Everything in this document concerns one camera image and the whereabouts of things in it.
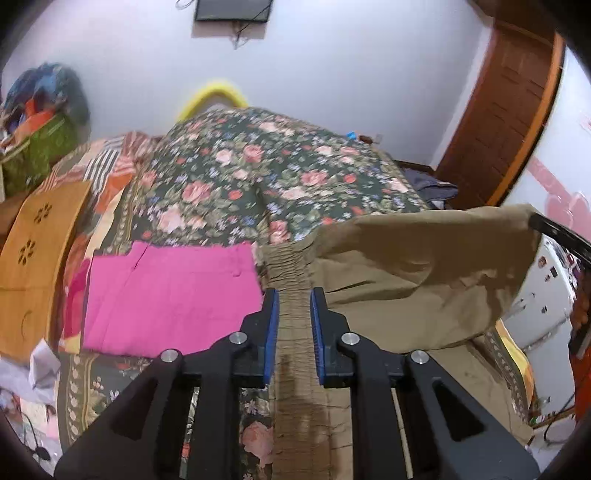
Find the white wall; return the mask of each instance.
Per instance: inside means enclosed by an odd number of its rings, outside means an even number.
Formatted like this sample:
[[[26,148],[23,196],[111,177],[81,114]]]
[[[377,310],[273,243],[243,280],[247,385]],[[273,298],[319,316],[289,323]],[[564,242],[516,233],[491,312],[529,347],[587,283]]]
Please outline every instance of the white wall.
[[[546,128],[505,203],[530,203],[591,241],[591,82],[567,49]]]
[[[494,19],[492,17],[485,17],[483,15],[482,21],[484,27],[480,32],[476,53],[472,60],[472,65],[468,72],[468,76],[466,77],[466,83],[464,84],[464,88],[462,89],[460,97],[457,101],[456,108],[453,111],[452,119],[448,123],[446,130],[443,132],[443,137],[441,138],[439,146],[435,150],[433,159],[431,160],[431,168],[433,170],[436,170],[441,163],[441,160],[443,160],[443,156],[445,155],[445,152],[449,147],[453,136],[456,134],[457,127],[460,125],[460,121],[462,121],[464,112],[466,111],[468,103],[472,98],[472,92],[474,91],[474,88],[478,82],[478,78],[480,77],[480,70],[482,70],[482,65],[484,64],[486,58],[488,45],[491,42]]]
[[[251,105],[380,133],[396,158],[430,164],[487,28],[467,0],[275,0],[264,38],[234,50],[228,25],[191,35],[193,13],[174,0],[55,0],[8,60],[3,88],[44,61],[72,66],[99,138],[163,134],[223,78]]]

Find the metal screw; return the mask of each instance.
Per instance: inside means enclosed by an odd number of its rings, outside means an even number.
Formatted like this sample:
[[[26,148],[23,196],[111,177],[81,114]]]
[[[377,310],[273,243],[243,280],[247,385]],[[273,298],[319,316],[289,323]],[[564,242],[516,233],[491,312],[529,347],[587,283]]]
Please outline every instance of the metal screw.
[[[340,339],[347,345],[357,345],[359,343],[359,335],[353,332],[344,333]]]
[[[166,363],[172,363],[178,358],[178,352],[174,348],[169,348],[160,354],[160,359]]]
[[[426,364],[429,361],[429,354],[423,350],[415,350],[410,354],[410,358],[417,364]]]
[[[244,332],[234,332],[230,334],[230,342],[236,345],[242,345],[248,340],[248,335]]]

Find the gray cloth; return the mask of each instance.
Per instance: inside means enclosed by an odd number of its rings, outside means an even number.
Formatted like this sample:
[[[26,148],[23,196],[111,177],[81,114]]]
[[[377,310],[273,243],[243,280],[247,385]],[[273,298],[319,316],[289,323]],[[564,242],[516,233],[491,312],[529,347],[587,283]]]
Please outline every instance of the gray cloth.
[[[410,185],[426,202],[451,200],[457,195],[457,187],[453,183],[437,180],[428,173],[411,168],[403,168],[402,170]]]

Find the khaki pants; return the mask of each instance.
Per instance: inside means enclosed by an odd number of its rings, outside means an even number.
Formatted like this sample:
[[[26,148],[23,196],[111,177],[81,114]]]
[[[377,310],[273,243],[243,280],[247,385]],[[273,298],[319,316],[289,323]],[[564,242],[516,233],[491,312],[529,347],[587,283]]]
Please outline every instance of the khaki pants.
[[[518,440],[529,440],[505,380],[471,340],[511,305],[534,260],[540,235],[528,228],[532,212],[369,215],[265,249],[269,286],[280,292],[275,478],[352,478],[349,392],[324,390],[316,378],[312,287],[323,287],[329,308],[382,349],[428,350]]]

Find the orange cloth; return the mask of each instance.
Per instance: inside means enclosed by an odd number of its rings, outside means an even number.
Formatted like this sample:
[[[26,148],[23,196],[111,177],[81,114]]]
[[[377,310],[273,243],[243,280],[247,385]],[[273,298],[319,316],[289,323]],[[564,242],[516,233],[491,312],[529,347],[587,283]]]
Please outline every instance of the orange cloth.
[[[571,355],[570,366],[573,368],[574,384],[579,385],[574,396],[574,417],[579,421],[591,405],[591,348],[587,348],[581,360]]]

